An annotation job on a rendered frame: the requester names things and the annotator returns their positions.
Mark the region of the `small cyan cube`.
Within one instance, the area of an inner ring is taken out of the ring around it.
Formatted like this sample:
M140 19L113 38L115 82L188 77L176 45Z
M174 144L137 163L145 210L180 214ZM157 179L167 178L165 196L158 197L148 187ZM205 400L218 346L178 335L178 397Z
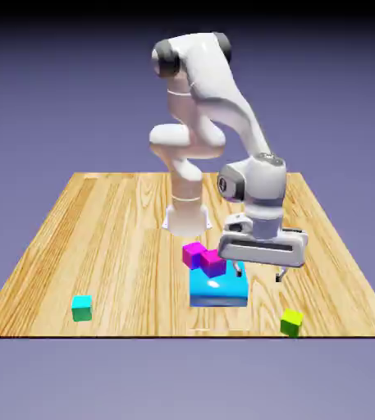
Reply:
M87 322L92 319L92 296L75 295L71 302L71 313L74 322Z

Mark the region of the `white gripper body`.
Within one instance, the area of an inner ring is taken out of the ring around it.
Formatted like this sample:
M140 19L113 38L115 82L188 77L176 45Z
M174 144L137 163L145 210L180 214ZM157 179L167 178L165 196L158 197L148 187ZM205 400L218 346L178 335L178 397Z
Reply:
M254 238L251 234L223 231L218 254L226 260L261 263L279 267L302 267L308 234L283 227L271 239Z

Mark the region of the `small magenta cube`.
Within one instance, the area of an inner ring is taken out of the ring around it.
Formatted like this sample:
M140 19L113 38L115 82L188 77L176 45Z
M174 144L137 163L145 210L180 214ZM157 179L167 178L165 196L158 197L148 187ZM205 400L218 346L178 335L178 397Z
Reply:
M189 269L200 267L201 254L207 249L200 243L194 242L183 246L182 261Z
M226 274L226 260L220 258L217 249L205 249L200 254L200 268L208 278Z

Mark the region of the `small yellow-green cube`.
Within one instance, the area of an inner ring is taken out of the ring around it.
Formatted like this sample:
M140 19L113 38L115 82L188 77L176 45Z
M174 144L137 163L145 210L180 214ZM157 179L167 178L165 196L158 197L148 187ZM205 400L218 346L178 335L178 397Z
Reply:
M289 337L298 337L303 317L302 313L286 308L281 317L280 332Z

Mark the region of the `large blue box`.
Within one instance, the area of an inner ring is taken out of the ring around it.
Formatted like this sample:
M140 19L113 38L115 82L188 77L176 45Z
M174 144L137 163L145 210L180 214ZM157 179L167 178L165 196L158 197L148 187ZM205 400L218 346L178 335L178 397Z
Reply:
M201 268L190 270L190 307L246 307L249 282L245 264L236 262L241 271L238 276L231 260L227 261L226 273L208 277Z

